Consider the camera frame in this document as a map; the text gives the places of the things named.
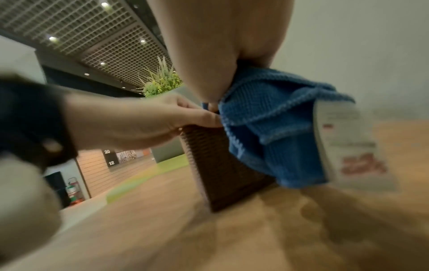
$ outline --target brown wicker basket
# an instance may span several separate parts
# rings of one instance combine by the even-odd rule
[[[229,153],[223,128],[187,126],[181,139],[198,188],[213,212],[274,182],[273,177],[248,168]]]

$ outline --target blue towel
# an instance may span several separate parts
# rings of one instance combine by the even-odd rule
[[[348,100],[327,83],[240,67],[219,103],[229,151],[248,167],[289,188],[325,182],[313,133],[317,99]]]

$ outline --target hand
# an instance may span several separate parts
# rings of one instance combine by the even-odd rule
[[[219,115],[176,93],[144,100],[70,95],[65,108],[78,149],[145,149],[168,142],[186,125],[222,127]]]

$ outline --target beige object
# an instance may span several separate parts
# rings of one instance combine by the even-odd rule
[[[40,170],[0,159],[0,264],[45,243],[61,225],[59,201]]]
[[[429,121],[382,124],[376,135],[399,179],[396,193],[273,186],[212,214],[186,167],[4,270],[426,271]]]

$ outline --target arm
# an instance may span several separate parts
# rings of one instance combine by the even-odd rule
[[[148,0],[174,66],[203,102],[231,85],[237,60],[269,67],[292,14],[293,0]]]

